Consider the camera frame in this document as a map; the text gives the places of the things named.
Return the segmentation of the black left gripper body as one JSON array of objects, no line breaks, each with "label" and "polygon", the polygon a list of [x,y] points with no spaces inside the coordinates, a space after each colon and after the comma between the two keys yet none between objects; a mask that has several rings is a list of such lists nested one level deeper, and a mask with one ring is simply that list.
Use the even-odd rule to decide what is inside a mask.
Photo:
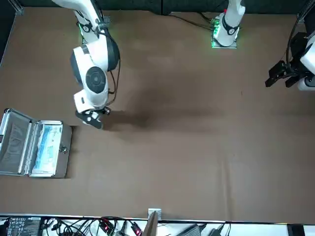
[{"label": "black left gripper body", "polygon": [[290,37],[286,51],[287,75],[289,78],[308,72],[308,69],[300,61],[306,49],[307,42],[308,39],[305,32],[297,32]]}]

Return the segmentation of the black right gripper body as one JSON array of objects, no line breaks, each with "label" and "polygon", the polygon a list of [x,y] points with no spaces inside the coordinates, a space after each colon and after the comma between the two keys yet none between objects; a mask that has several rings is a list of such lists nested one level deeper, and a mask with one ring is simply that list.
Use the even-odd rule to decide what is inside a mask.
[{"label": "black right gripper body", "polygon": [[99,119],[103,114],[105,114],[105,109],[100,110],[87,110],[85,114],[91,117],[92,119]]}]

